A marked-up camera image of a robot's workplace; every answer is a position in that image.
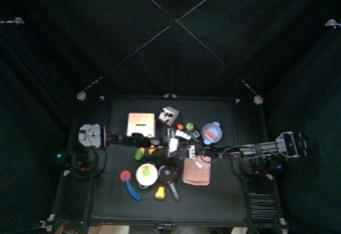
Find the black curtain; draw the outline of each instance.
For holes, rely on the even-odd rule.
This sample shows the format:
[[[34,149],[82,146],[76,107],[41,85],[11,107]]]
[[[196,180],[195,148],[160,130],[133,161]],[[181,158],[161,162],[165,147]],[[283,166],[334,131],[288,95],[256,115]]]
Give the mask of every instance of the black curtain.
[[[52,210],[76,94],[14,25],[0,27],[0,88],[0,232],[29,233]]]
[[[266,99],[271,138],[307,137],[307,157],[288,163],[279,192],[294,233],[339,233],[341,30],[326,36]]]

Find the white box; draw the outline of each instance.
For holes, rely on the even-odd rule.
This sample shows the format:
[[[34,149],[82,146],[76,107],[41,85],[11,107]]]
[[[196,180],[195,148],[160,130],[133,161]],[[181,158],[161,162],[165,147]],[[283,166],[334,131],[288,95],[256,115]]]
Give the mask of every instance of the white box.
[[[132,133],[155,137],[155,114],[129,113],[126,135]]]

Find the white container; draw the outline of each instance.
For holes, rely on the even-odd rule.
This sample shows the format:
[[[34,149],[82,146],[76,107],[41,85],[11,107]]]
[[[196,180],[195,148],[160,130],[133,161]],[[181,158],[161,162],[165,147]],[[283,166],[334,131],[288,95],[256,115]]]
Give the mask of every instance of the white container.
[[[140,165],[136,171],[136,180],[140,189],[147,189],[157,180],[157,169],[151,163]]]

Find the toy fruit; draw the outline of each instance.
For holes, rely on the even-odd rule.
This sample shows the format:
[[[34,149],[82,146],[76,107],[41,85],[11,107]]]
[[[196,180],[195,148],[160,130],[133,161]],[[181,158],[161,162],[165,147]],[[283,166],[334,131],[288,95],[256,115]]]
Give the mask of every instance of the toy fruit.
[[[159,187],[159,189],[155,193],[155,198],[157,200],[163,200],[165,198],[165,188],[163,186]]]

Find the black enclosure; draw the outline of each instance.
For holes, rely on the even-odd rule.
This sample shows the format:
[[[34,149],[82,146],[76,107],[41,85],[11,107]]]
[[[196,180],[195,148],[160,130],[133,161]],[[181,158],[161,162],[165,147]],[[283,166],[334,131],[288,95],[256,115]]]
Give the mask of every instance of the black enclosure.
[[[341,27],[324,26],[341,23],[339,6],[0,0],[0,232],[36,233],[50,214],[54,155],[68,146],[85,93],[85,101],[176,96],[260,108],[268,139],[287,130],[310,137],[307,157],[278,176],[290,233],[339,233]]]

